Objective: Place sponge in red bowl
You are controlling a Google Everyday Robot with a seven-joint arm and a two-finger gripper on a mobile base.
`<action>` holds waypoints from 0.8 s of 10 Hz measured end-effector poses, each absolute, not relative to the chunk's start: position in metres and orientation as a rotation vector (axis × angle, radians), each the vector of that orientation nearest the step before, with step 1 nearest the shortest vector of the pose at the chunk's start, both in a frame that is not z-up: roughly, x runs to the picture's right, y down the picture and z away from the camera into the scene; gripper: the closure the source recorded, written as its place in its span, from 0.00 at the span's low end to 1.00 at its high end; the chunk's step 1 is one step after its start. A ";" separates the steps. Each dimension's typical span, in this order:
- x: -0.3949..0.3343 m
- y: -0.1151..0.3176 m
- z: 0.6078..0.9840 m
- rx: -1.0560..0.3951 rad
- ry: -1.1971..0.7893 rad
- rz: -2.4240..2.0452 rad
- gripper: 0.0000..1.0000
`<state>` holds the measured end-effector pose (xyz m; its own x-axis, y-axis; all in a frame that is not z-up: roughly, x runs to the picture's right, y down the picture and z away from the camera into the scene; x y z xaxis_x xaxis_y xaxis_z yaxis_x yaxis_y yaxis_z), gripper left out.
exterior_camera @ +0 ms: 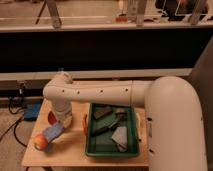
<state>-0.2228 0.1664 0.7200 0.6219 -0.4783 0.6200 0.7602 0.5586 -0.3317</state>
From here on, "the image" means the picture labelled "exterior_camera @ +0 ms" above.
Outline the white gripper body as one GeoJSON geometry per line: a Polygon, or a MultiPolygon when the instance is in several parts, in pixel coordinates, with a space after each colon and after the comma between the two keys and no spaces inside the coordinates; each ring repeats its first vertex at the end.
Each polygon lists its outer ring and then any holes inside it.
{"type": "Polygon", "coordinates": [[[72,122],[72,106],[70,101],[54,100],[51,102],[52,112],[54,113],[57,121],[68,128],[72,122]]]}

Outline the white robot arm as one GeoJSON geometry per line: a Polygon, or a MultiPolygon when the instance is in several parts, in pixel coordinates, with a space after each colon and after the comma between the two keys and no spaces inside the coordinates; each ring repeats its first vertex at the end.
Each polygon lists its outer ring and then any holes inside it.
{"type": "Polygon", "coordinates": [[[43,95],[60,119],[70,112],[73,101],[143,107],[149,171],[208,171],[202,107],[194,87],[182,78],[86,85],[59,72],[43,95]]]}

